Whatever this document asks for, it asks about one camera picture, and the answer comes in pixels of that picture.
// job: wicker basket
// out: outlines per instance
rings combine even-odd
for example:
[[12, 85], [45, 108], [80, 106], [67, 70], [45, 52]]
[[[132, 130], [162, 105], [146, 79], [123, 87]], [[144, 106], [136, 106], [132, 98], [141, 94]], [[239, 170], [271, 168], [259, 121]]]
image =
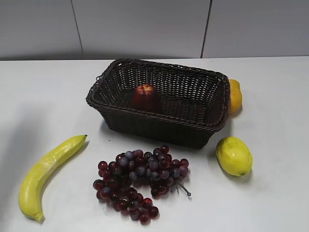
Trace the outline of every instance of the wicker basket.
[[[160, 94], [162, 114], [130, 108], [135, 87], [146, 83]], [[219, 72], [136, 59], [111, 63], [86, 97], [111, 130], [193, 148], [223, 128], [229, 100], [229, 80]]]

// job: banana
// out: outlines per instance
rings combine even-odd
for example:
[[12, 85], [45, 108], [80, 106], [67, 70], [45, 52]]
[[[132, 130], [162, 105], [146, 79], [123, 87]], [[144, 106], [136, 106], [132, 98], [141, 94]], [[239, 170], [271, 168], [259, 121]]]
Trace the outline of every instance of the banana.
[[38, 222], [44, 220], [42, 189], [51, 174], [84, 145], [87, 135], [78, 135], [64, 141], [43, 156], [27, 173], [20, 187], [18, 203], [21, 212]]

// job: white table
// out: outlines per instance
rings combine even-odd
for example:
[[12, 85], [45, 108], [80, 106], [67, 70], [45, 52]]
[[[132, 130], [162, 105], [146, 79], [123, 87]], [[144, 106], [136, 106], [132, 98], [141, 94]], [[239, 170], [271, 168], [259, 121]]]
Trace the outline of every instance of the white table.
[[[1, 232], [307, 232], [309, 231], [309, 57], [171, 59], [161, 62], [215, 70], [240, 82], [243, 111], [230, 118], [202, 150], [170, 145], [190, 161], [192, 192], [154, 200], [160, 218], [142, 226], [99, 204], [93, 181], [100, 160], [161, 144], [114, 132], [85, 97], [111, 60], [0, 62]], [[53, 176], [39, 224], [19, 210], [29, 168], [65, 139], [90, 143]], [[213, 155], [222, 137], [242, 139], [253, 154], [250, 178], [227, 176]], [[150, 196], [150, 189], [139, 190]]]

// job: red apple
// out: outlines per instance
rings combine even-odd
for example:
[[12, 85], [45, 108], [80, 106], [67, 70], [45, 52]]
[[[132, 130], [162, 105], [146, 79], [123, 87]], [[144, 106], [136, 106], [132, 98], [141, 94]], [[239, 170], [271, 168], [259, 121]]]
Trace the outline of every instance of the red apple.
[[136, 110], [160, 113], [161, 99], [156, 89], [150, 84], [144, 84], [135, 88], [131, 107]]

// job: wall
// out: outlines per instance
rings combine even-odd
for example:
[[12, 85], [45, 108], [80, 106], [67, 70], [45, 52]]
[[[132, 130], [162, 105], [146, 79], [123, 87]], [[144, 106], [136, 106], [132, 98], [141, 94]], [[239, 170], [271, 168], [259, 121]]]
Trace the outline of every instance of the wall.
[[0, 0], [0, 60], [306, 56], [308, 22], [308, 0]]

